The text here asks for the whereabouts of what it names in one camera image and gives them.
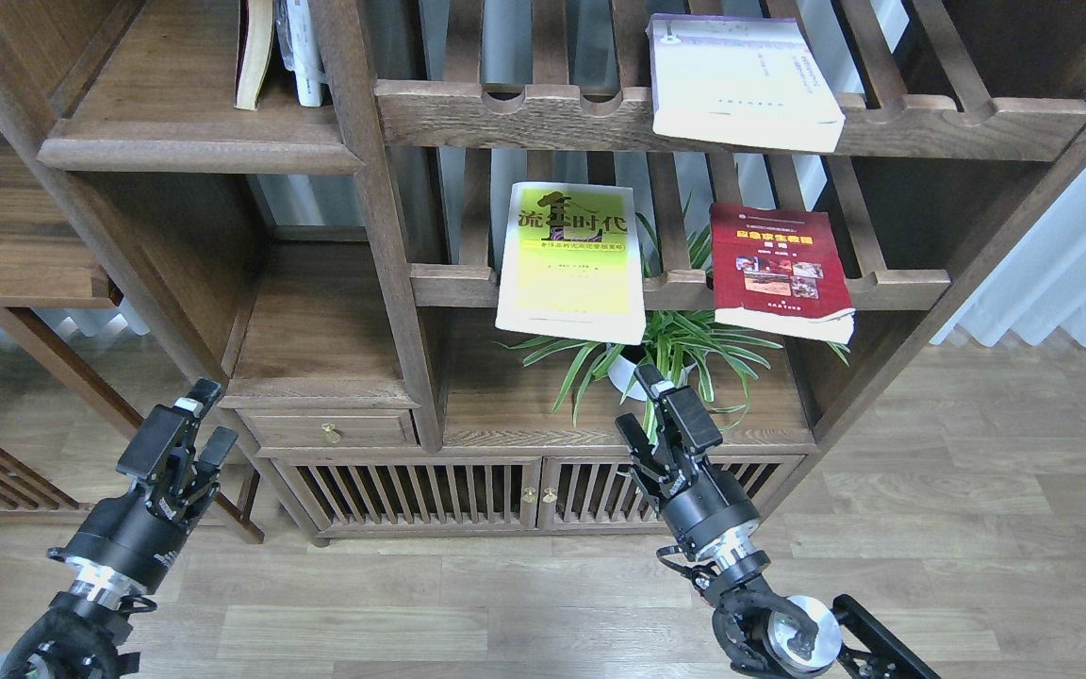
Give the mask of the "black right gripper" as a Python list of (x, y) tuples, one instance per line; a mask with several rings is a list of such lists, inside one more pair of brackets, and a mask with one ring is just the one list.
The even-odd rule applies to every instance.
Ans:
[[(639, 365), (634, 375), (651, 401), (655, 433), (647, 435), (633, 414), (617, 417), (631, 460), (629, 475), (634, 482), (668, 482), (671, 460), (705, 460), (723, 439), (693, 388), (675, 387), (651, 364)], [(731, 473), (702, 464), (693, 480), (661, 489), (652, 503), (689, 562), (716, 564), (719, 574), (735, 581), (758, 577), (770, 563), (752, 542), (760, 511)]]

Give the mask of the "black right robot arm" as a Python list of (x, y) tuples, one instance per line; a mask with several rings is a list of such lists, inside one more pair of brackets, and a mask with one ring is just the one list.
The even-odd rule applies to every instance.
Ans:
[(815, 678), (841, 665), (853, 678), (930, 678), (932, 669), (856, 599), (831, 604), (783, 598), (766, 582), (770, 559), (753, 545), (760, 520), (741, 483), (714, 467), (721, 435), (696, 392), (667, 381), (654, 366), (636, 370), (658, 431), (633, 414), (617, 418), (631, 477), (666, 523), (675, 544), (658, 550), (668, 566), (714, 609), (716, 640), (734, 671), (759, 678)]

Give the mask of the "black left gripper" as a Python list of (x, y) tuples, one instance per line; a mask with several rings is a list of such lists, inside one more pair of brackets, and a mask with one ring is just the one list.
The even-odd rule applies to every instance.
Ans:
[[(220, 383), (199, 379), (175, 405), (152, 408), (116, 465), (116, 471), (132, 477), (132, 487), (124, 495), (100, 500), (68, 545), (48, 550), (48, 558), (77, 573), (70, 588), (74, 596), (119, 609), (126, 601), (156, 592), (219, 493), (214, 476), (238, 439), (236, 430), (217, 426), (195, 455), (200, 422), (222, 393)], [(169, 481), (178, 450), (194, 461), (198, 477), (210, 480), (178, 491)]]

